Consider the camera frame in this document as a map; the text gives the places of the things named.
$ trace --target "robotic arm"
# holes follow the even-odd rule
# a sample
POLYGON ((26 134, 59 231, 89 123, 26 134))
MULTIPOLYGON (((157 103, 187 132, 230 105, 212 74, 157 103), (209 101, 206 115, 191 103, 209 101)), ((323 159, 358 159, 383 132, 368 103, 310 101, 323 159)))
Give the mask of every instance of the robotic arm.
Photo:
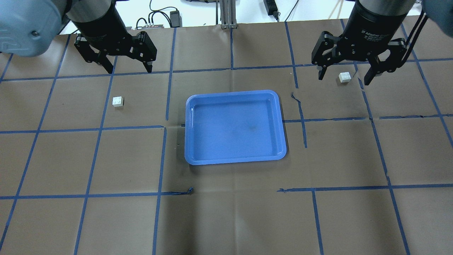
POLYGON ((115 0, 0 0, 0 6, 0 52, 40 55, 70 19, 81 32, 74 45, 86 62, 100 64, 111 74, 107 55, 125 55, 152 71, 155 45, 144 31, 136 36, 126 31, 115 0))
MULTIPOLYGON (((376 75, 385 71, 392 73, 401 67, 428 18, 421 20, 422 12, 417 22, 421 22, 421 27, 410 45, 404 38, 392 40, 414 3, 415 0, 356 0, 343 34, 336 37, 327 31, 322 32, 312 51, 312 64, 321 67, 319 79, 323 79, 328 66, 343 60, 370 63, 365 85, 369 85, 376 75), (390 55, 381 61, 379 54, 386 50, 390 55)), ((453 0, 424 0, 423 6, 441 29, 453 36, 453 0)))

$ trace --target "white wall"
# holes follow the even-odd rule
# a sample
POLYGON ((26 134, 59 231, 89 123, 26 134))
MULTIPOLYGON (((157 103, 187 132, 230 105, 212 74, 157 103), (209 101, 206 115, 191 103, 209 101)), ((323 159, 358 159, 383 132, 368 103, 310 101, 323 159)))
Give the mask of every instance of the white wall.
MULTIPOLYGON (((283 21, 293 8, 296 0, 275 0, 279 12, 280 20, 283 21)), ((120 1, 116 4, 116 9, 120 13, 126 26, 135 28, 137 19, 143 17, 148 19, 149 0, 129 0, 120 1)), ((216 4, 186 0, 153 0, 151 7, 156 10, 166 6, 175 6, 179 9, 183 26, 204 26, 215 25, 216 23, 216 4)), ((293 20, 326 20, 326 19, 346 19, 351 13, 354 2, 345 0, 299 0, 288 21, 293 20)), ((421 5, 415 4, 409 15, 420 14, 421 5)), ((236 19, 238 23, 267 23, 276 22, 274 17, 267 16, 263 0, 236 0, 236 19)), ((155 24, 164 24, 169 27, 162 15, 154 16, 155 24)), ((68 34, 76 30, 70 23, 62 32, 68 34)))

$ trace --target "blue tray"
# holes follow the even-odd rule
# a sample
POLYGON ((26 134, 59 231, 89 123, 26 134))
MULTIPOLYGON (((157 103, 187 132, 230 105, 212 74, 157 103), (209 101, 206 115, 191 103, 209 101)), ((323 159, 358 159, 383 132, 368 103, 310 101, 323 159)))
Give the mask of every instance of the blue tray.
POLYGON ((259 90, 189 97, 184 149, 191 165, 283 158, 286 141, 279 96, 259 90))

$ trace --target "power adapter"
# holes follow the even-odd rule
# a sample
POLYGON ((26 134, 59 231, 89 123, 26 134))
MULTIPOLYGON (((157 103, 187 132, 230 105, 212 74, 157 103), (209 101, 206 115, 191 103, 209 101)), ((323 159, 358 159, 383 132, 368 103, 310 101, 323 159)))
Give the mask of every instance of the power adapter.
POLYGON ((182 27, 183 20, 178 10, 170 11, 171 27, 182 27))
POLYGON ((266 7, 267 15, 273 16, 277 21, 279 21, 279 9, 275 0, 264 0, 264 6, 266 7))

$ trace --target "blue tape grid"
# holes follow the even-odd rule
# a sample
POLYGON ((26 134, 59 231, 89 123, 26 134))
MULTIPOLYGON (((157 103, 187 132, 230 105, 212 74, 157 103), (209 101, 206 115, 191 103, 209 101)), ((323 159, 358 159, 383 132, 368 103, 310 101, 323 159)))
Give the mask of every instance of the blue tape grid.
MULTIPOLYGON (((115 73, 117 59, 118 59, 118 57, 115 57, 115 62, 113 63, 112 74, 115 73)), ((78 248, 79 248, 80 234, 82 233, 83 220, 84 220, 85 212, 86 212, 86 209, 87 209, 88 194, 90 193, 91 181, 93 179, 94 166, 96 164, 97 151, 99 149, 99 143, 101 142, 102 128, 104 127, 104 120, 106 118, 107 105, 109 103, 110 90, 111 90, 111 87, 112 87, 112 82, 113 82, 113 75, 110 75, 109 88, 107 90, 106 100, 104 102, 104 110, 102 112, 101 124, 99 126, 99 131, 98 131, 98 135, 97 135, 96 147, 94 149, 93 161, 92 161, 92 164, 91 164, 90 175, 88 177, 87 189, 85 191, 85 197, 84 197, 84 200, 83 200, 82 215, 80 216, 79 229, 77 231, 77 239, 76 239, 76 244, 75 244, 75 247, 74 247, 74 255, 77 254, 77 251, 78 251, 78 248)))
MULTIPOLYGON (((67 49, 67 46, 69 44, 69 39, 70 39, 70 35, 68 35, 68 37, 67 37, 66 45, 64 47, 63 54, 62 54, 62 56, 60 58, 60 63, 58 64, 58 69, 57 69, 57 72, 56 72, 56 74, 54 76, 54 79, 53 79, 53 82, 52 82, 52 86, 50 88, 49 95, 47 96, 47 101, 46 101, 46 104, 44 106, 43 114, 41 115, 41 120, 39 121, 38 129, 37 129, 36 134, 35 134, 34 139, 33 139, 33 143, 32 143, 31 149, 30 149, 30 153, 29 153, 29 156, 27 158, 27 162, 25 164, 24 172, 22 173, 22 177, 20 179, 19 186, 17 188, 17 192, 16 192, 16 195, 15 195, 15 198, 14 198, 14 201, 13 201, 13 205, 11 207, 10 214, 8 215, 8 220, 6 221, 6 226, 5 226, 5 229, 3 231, 2 238, 0 240, 0 250, 3 247, 3 242, 5 241, 6 233, 8 231, 8 227, 9 227, 10 222, 11 222, 11 217, 13 216, 14 209, 16 207, 17 197, 19 196, 20 189, 22 188, 22 185, 24 183, 25 174, 27 173, 27 169, 28 169, 28 166, 30 164, 31 156, 33 154, 33 149, 34 149, 34 146, 36 145, 36 140, 38 139, 39 131, 41 130, 41 126, 42 126, 43 121, 44 121, 44 116, 46 115, 47 107, 49 106, 50 97, 52 96, 52 91, 53 91, 53 88, 55 87, 55 83, 57 81, 57 76, 58 76, 58 73, 60 72, 60 68, 61 68, 61 65, 63 63, 63 57, 64 57, 64 55, 66 53, 66 49, 67 49)), ((12 57, 13 57, 13 55, 10 56, 10 58, 8 60, 8 64, 11 62, 12 57)))
MULTIPOLYGON (((405 34, 405 36, 407 37, 407 34, 406 34, 406 31, 404 29, 404 26, 401 25, 402 29, 403 29, 403 33, 405 34)), ((289 67, 292 67, 293 68, 293 73, 294 73, 294 83, 295 83, 295 86, 296 88, 299 87, 298 85, 298 81, 297 81, 297 74, 296 74, 296 70, 295 68, 296 67, 307 67, 307 66, 314 66, 313 64, 295 64, 294 62, 294 53, 293 53, 293 49, 292 49, 292 44, 291 44, 291 38, 290 38, 290 34, 289 34, 289 29, 288 29, 288 25, 287 23, 285 22, 285 29, 286 29, 286 32, 287 32, 287 37, 288 37, 288 43, 289 43, 289 49, 290 49, 290 53, 291 53, 291 61, 292 61, 292 64, 291 65, 276 65, 276 66, 255 66, 255 67, 239 67, 239 68, 234 68, 234 61, 233 61, 233 31, 230 30, 230 51, 231 51, 231 67, 230 68, 218 68, 218 69, 194 69, 194 70, 175 70, 173 71, 173 58, 174 58, 174 46, 175 46, 175 38, 176 38, 176 29, 174 29, 173 31, 173 41, 172 41, 172 54, 171 54, 171 62, 170 62, 170 70, 169 71, 155 71, 153 72, 152 74, 169 74, 169 87, 168 87, 168 96, 167 96, 167 111, 166 111, 166 118, 168 119, 168 110, 169 110, 169 99, 170 99, 170 93, 171 93, 171 79, 172 79, 172 74, 173 73, 187 73, 187 72, 207 72, 207 71, 222 71, 222 70, 228 70, 228 69, 232 69, 232 70, 241 70, 241 69, 272 69, 272 68, 289 68, 289 67)), ((5 239, 5 236, 6 236, 6 232, 8 230, 8 226, 9 226, 9 223, 10 223, 10 220, 11 220, 11 217, 13 215, 13 212, 14 212, 14 208, 15 208, 15 205, 17 203, 17 200, 19 199, 43 199, 43 198, 84 198, 84 206, 83 206, 83 212, 82 212, 82 216, 81 216, 81 222, 79 224, 79 231, 78 231, 78 234, 77 234, 77 243, 76 243, 76 246, 74 248, 74 254, 77 254, 77 249, 78 249, 78 243, 80 241, 80 233, 81 233, 81 230, 82 230, 82 225, 83 225, 83 217, 84 217, 84 213, 85 213, 85 209, 86 209, 86 202, 87 202, 87 199, 88 198, 91 198, 91 197, 122 197, 122 196, 157 196, 158 198, 158 203, 157 203, 157 206, 156 206, 156 217, 155 217, 155 225, 154 225, 154 237, 153 237, 153 254, 155 254, 156 252, 156 241, 157 241, 157 229, 158 229, 158 219, 159 219, 159 209, 160 209, 160 198, 161 196, 168 196, 168 195, 185 195, 185 194, 189 194, 192 192, 192 188, 189 189, 188 192, 162 192, 162 178, 163 178, 163 164, 164 164, 164 151, 165 151, 165 141, 166 141, 166 128, 163 127, 163 126, 129 126, 129 127, 107 127, 107 128, 103 128, 103 122, 104 122, 104 118, 105 118, 105 112, 106 112, 106 106, 108 105, 108 99, 109 99, 109 93, 110 93, 110 89, 111 89, 111 83, 112 83, 112 79, 114 76, 124 76, 124 75, 137 75, 137 74, 148 74, 146 72, 135 72, 135 73, 122 73, 122 74, 116 74, 115 72, 113 72, 112 74, 96 74, 96 75, 77 75, 77 76, 64 76, 64 77, 58 77, 58 73, 59 73, 59 70, 61 68, 61 64, 62 64, 62 61, 63 61, 63 57, 66 53, 66 49, 68 47, 68 43, 69 43, 69 38, 66 42, 66 45, 65 45, 65 49, 64 49, 64 52, 63 52, 63 55, 60 59, 60 63, 59 63, 59 66, 58 66, 58 70, 57 70, 57 73, 54 77, 43 77, 43 78, 16 78, 16 79, 4 79, 4 76, 5 76, 5 73, 7 71, 7 68, 11 62, 11 59, 13 58, 13 55, 11 55, 8 59, 8 62, 6 64, 6 67, 0 77, 0 83, 2 81, 22 81, 22 80, 43 80, 43 79, 52 79, 53 80, 53 84, 52 84, 52 88, 51 88, 51 91, 49 93, 49 96, 48 96, 48 99, 47 99, 47 102, 46 102, 46 106, 44 108, 44 111, 43 111, 43 114, 42 114, 42 117, 41 117, 41 121, 40 121, 40 124, 39 124, 39 127, 37 130, 23 130, 23 131, 1 131, 0 134, 10 134, 10 133, 35 133, 35 138, 34 138, 34 141, 33 141, 33 144, 32 144, 32 147, 30 149, 30 153, 29 153, 29 157, 27 159, 27 163, 26 163, 26 166, 25 166, 25 169, 24 169, 24 172, 23 172, 23 175, 22 175, 22 178, 21 178, 21 181, 19 183, 19 187, 18 187, 18 190, 16 192, 16 195, 15 196, 0 196, 0 200, 14 200, 13 202, 13 205, 12 205, 12 208, 11 208, 11 211, 10 211, 10 214, 9 214, 9 217, 8 217, 8 220, 7 220, 7 223, 6 223, 6 226, 5 226, 5 229, 4 229, 4 232, 3 232, 3 235, 2 235, 2 238, 1 238, 1 241, 0 241, 0 250, 1 250, 1 247, 3 245, 3 242, 4 242, 4 239, 5 239), (57 79, 67 79, 67 78, 86 78, 86 77, 104 77, 104 76, 110 76, 110 83, 109 83, 109 89, 108 89, 108 93, 107 93, 107 97, 106 97, 106 103, 105 103, 105 106, 104 106, 104 113, 103 113, 103 117, 102 117, 102 122, 101 122, 101 126, 100 128, 90 128, 90 129, 66 129, 66 130, 41 130, 41 126, 42 126, 42 122, 43 122, 43 119, 44 119, 44 116, 45 116, 45 113, 47 111, 47 107, 48 107, 48 103, 50 101, 50 97, 52 95, 52 91, 53 91, 53 88, 54 88, 54 85, 55 85, 55 82, 57 79), (91 179, 92 179, 92 174, 93 174, 93 170, 94 170, 94 164, 95 164, 95 161, 96 161, 96 155, 97 155, 97 150, 98 150, 98 146, 99 146, 99 142, 100 142, 100 138, 101 138, 101 132, 102 130, 120 130, 120 129, 141 129, 141 128, 164 128, 164 140, 163 140, 163 150, 162 150, 162 157, 161 157, 161 169, 160 169, 160 176, 159 176, 159 191, 158 192, 144 192, 144 193, 116 193, 116 194, 89 194, 89 187, 91 185, 91 179), (23 184, 23 181, 24 181, 24 177, 25 177, 25 174, 26 174, 26 171, 27 171, 27 168, 28 168, 28 165, 29 165, 29 162, 30 162, 30 159, 31 159, 31 156, 32 156, 32 153, 33 153, 33 149, 34 149, 34 146, 36 144, 36 140, 37 140, 37 137, 39 135, 39 133, 46 133, 46 132, 95 132, 95 131, 98 131, 99 132, 99 135, 98 135, 98 140, 97 140, 97 143, 96 143, 96 149, 95 149, 95 153, 94 153, 94 156, 93 156, 93 163, 92 163, 92 169, 91 169, 91 172, 90 172, 90 177, 89 177, 89 182, 88 182, 88 185, 87 185, 87 192, 86 194, 74 194, 74 195, 36 195, 36 196, 20 196, 19 193, 20 193, 20 189, 22 187, 22 184, 23 184)), ((417 59, 415 53, 413 52, 413 55, 414 55, 414 60, 408 60, 407 62, 415 62, 417 64, 417 67, 419 68, 419 71, 420 71, 420 75, 422 76, 423 78, 423 81, 425 83, 425 86, 428 90, 428 93, 433 101, 433 104, 435 105, 436 107, 436 110, 438 112, 438 114, 436 115, 431 115, 431 116, 421 116, 421 115, 412 115, 412 116, 385 116, 385 117, 380 117, 379 119, 399 119, 399 118, 440 118, 441 121, 442 121, 442 124, 444 126, 444 129, 446 131, 446 134, 447 134, 447 137, 449 138, 449 141, 453 147, 453 141, 452 141, 452 138, 451 138, 451 135, 449 133, 449 130, 445 124, 445 121, 444 121, 444 117, 453 117, 453 114, 442 114, 440 112, 440 109, 434 99, 434 96, 431 92, 431 89, 429 88, 429 84, 424 76, 424 73, 423 73, 423 70, 420 66, 420 62, 431 62, 431 61, 451 61, 453 60, 453 58, 443 58, 443 59, 417 59)), ((352 64, 354 65, 354 67, 356 68, 357 70, 357 65, 358 64, 367 64, 367 62, 343 62, 343 63, 338 63, 339 65, 349 65, 349 64, 352 64)), ((359 80, 359 83, 361 85, 361 88, 363 89, 363 84, 361 83, 361 81, 359 80)), ((367 105, 367 110, 368 110, 368 113, 369 113, 369 118, 371 120, 371 124, 372 124, 372 127, 373 127, 373 132, 375 134, 375 138, 376 138, 376 144, 378 146, 378 150, 379 150, 379 153, 380 153, 380 156, 381 156, 381 160, 382 160, 382 164, 383 164, 383 167, 384 167, 384 172, 386 174, 386 178, 388 180, 388 185, 387 186, 349 186, 349 187, 315 187, 315 188, 292 188, 292 189, 280 189, 278 192, 300 192, 300 191, 309 191, 312 193, 312 197, 313 197, 313 208, 314 208, 314 213, 315 213, 315 221, 316 221, 316 227, 317 227, 317 232, 318 232, 318 241, 319 241, 319 248, 320 248, 320 253, 323 254, 323 245, 322 245, 322 237, 321 237, 321 229, 320 229, 320 224, 319 224, 319 216, 318 216, 318 209, 317 209, 317 203, 316 203, 316 194, 315 192, 316 191, 341 191, 341 190, 376 190, 376 189, 388 189, 390 191, 390 195, 391 195, 391 198, 392 198, 392 202, 393 202, 393 205, 394 205, 394 209, 395 209, 395 213, 397 215, 397 220, 398 220, 398 225, 400 227, 400 231, 401 231, 401 235, 402 235, 402 238, 403 238, 403 243, 405 245, 405 249, 406 249, 406 253, 409 255, 410 252, 409 252, 409 248, 407 246, 407 241, 405 239, 405 234, 404 234, 404 230, 403 230, 403 227, 402 227, 402 224, 401 224, 401 220, 400 220, 400 216, 399 216, 399 212, 398 212, 398 208, 397 208, 397 205, 396 205, 396 201, 395 201, 395 197, 394 197, 394 194, 393 194, 393 189, 410 189, 410 188, 444 188, 444 187, 453 187, 453 184, 449 184, 449 183, 445 183, 445 184, 423 184, 423 185, 392 185, 391 182, 390 182, 390 178, 387 176, 387 168, 386 168, 386 165, 385 165, 385 160, 384 160, 384 156, 382 154, 382 150, 381 150, 381 146, 380 146, 380 142, 379 142, 379 138, 378 138, 378 135, 377 135, 377 131, 376 131, 376 127, 374 125, 374 121, 373 121, 373 118, 372 118, 372 115, 371 115, 371 110, 369 108, 369 105, 368 105, 368 101, 367 101, 367 98, 366 98, 366 94, 364 92, 364 90, 362 90, 362 94, 364 96, 364 100, 366 102, 366 105, 367 105)), ((301 119, 300 120, 284 120, 283 122, 284 123, 302 123, 302 126, 303 126, 303 133, 304 133, 304 144, 305 144, 305 147, 307 147, 307 144, 306 144, 306 134, 305 134, 305 128, 304 128, 304 123, 305 122, 316 122, 316 121, 348 121, 348 120, 363 120, 365 119, 366 117, 355 117, 355 118, 332 118, 332 119, 323 119, 323 118, 320 118, 320 119, 304 119, 303 118, 303 113, 302 113, 302 108, 301 108, 301 103, 300 101, 298 100, 298 103, 299 103, 299 112, 300 112, 300 115, 301 115, 301 119)))
MULTIPOLYGON (((404 36, 407 39, 406 29, 404 29, 404 25, 403 24, 401 24, 401 29, 403 30, 404 36)), ((443 115, 440 112, 440 109, 439 109, 439 106, 437 105, 436 99, 434 99, 434 95, 431 92, 431 88, 429 87, 428 81, 426 80, 426 77, 425 77, 425 75, 423 73, 423 69, 422 69, 422 67, 420 65, 419 59, 417 58, 417 55, 415 54, 415 50, 412 51, 412 55, 414 56, 415 63, 417 63, 417 67, 418 67, 418 69, 420 71, 420 75, 422 76, 423 82, 424 82, 424 84, 426 86, 426 90, 428 91, 429 96, 431 97, 431 100, 433 101, 434 107, 436 108, 437 114, 438 114, 438 116, 440 118, 440 121, 442 122, 443 128, 445 129, 445 133, 447 134, 448 140, 450 141, 450 145, 453 147, 452 136, 450 134, 450 131, 448 130, 448 127, 447 127, 447 124, 445 123, 445 120, 443 119, 443 115)))
POLYGON ((174 59, 174 42, 175 41, 176 41, 176 28, 173 28, 173 41, 172 41, 172 45, 171 45, 169 87, 168 87, 168 91, 167 91, 167 108, 165 110, 165 120, 169 119, 170 95, 171 95, 171 79, 172 79, 172 76, 173 76, 173 59, 174 59))

